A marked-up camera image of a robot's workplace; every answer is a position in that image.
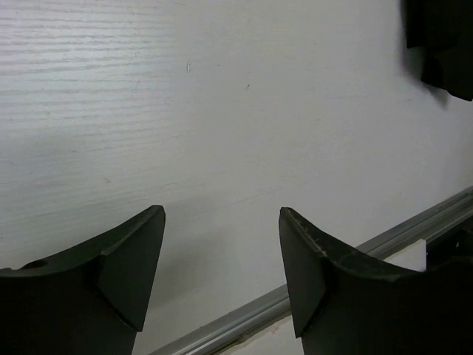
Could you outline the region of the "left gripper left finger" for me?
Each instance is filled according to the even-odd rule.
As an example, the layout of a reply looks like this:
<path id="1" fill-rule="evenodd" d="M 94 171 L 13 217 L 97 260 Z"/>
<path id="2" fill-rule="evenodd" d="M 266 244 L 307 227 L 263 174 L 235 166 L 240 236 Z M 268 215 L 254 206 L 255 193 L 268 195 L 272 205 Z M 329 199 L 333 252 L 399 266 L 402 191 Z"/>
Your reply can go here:
<path id="1" fill-rule="evenodd" d="M 166 214 L 119 226 L 19 269 L 1 270 L 3 354 L 130 354 L 143 330 Z"/>

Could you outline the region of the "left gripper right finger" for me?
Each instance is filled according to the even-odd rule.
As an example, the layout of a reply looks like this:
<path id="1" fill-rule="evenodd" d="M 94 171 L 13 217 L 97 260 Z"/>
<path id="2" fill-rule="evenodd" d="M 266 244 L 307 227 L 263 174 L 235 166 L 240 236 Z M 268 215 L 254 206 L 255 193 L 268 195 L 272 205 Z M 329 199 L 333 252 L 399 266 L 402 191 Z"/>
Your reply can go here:
<path id="1" fill-rule="evenodd" d="M 472 352 L 471 222 L 429 248 L 423 272 L 371 257 L 288 207 L 279 236 L 306 354 Z"/>

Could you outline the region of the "black pleated skirt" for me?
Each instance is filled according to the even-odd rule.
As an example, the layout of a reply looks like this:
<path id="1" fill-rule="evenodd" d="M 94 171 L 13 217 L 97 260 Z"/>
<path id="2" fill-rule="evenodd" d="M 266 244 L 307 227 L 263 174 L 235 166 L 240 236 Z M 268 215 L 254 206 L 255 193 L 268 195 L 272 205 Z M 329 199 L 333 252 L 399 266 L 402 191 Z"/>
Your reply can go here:
<path id="1" fill-rule="evenodd" d="M 421 48 L 421 81 L 472 100 L 472 2 L 404 1 L 406 47 Z"/>

